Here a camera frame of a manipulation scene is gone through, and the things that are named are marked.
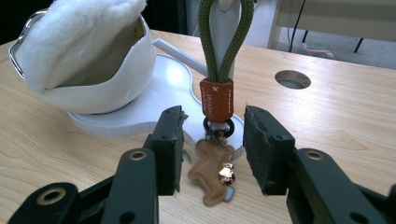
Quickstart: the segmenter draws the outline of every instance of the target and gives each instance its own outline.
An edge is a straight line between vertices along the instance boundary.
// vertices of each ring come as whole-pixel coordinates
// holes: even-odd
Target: orange leather tag
[[[205,78],[200,82],[202,110],[210,122],[224,123],[233,116],[233,81],[210,82]]]

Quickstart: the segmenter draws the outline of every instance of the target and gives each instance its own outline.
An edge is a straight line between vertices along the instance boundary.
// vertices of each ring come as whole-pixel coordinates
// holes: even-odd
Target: small metal charm
[[[235,174],[233,173],[233,165],[231,163],[223,163],[223,168],[219,172],[219,181],[225,185],[231,185],[235,181]]]

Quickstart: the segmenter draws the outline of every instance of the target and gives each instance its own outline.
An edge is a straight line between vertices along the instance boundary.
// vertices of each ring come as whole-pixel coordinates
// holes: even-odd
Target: desk grommet hole
[[[302,90],[311,85],[311,79],[308,76],[293,70],[283,70],[276,73],[275,80],[280,85],[294,90]]]

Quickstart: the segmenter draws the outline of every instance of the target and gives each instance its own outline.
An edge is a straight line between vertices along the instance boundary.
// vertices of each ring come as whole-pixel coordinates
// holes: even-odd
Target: black cable
[[[290,47],[289,47],[289,52],[291,52],[291,50],[293,49],[294,35],[296,34],[297,25],[298,25],[298,22],[300,21],[301,14],[303,12],[304,4],[305,4],[305,0],[303,1],[303,4],[301,5],[300,13],[298,14],[298,18],[297,18],[296,24],[294,25],[293,34],[291,36],[291,43],[290,43]]]

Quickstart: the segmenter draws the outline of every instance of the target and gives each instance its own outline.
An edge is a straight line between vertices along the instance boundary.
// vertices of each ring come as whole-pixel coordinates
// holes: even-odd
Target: floor
[[[268,42],[276,0],[258,0],[250,30],[244,44],[265,48]],[[296,30],[293,41],[293,53],[308,55],[302,43],[305,30]],[[354,53],[360,38],[354,36],[332,35],[308,32],[306,43],[320,43],[334,55],[334,60],[366,64],[376,67],[396,69],[396,43],[364,39],[357,53]],[[288,29],[282,28],[276,50],[288,51]]]

